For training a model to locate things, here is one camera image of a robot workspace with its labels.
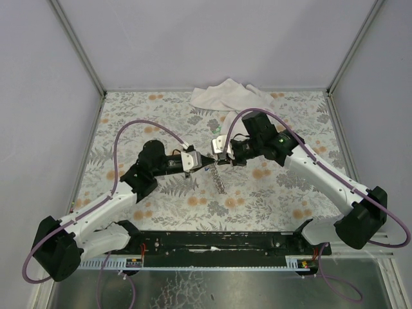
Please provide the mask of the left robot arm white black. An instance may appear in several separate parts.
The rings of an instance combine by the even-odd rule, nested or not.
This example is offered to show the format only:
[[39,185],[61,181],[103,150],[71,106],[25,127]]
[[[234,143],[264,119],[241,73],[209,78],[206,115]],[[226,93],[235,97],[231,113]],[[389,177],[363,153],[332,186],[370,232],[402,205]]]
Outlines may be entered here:
[[214,163],[213,158],[202,155],[191,145],[180,154],[167,155],[160,141],[146,142],[136,163],[107,194],[58,220],[48,216],[40,222],[32,245],[33,257],[50,279],[65,280],[81,262],[127,247],[132,232],[126,224],[114,223],[104,229],[101,225],[149,196],[158,186],[157,177],[189,175]]

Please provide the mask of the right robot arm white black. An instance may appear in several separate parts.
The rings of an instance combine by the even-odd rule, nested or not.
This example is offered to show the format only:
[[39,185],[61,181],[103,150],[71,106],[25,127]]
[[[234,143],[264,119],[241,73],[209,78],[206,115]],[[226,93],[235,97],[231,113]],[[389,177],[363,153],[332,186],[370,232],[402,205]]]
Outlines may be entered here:
[[242,123],[244,140],[221,135],[212,140],[219,164],[244,166],[248,160],[264,156],[306,180],[323,193],[339,210],[338,216],[306,220],[301,234],[312,245],[341,240],[360,250],[371,242],[385,224],[387,192],[369,189],[329,165],[291,130],[278,131],[262,110],[249,111]]

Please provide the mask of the white disc with keyrings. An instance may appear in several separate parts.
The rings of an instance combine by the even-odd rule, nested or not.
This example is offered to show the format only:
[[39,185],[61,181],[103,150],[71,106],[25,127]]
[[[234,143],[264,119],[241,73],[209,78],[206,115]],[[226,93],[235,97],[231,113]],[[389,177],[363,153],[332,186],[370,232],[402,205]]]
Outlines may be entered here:
[[211,172],[212,180],[213,183],[216,187],[216,190],[219,194],[226,194],[225,190],[225,185],[223,183],[223,180],[218,172],[218,168],[216,167],[216,164],[211,164],[209,166],[209,171]]

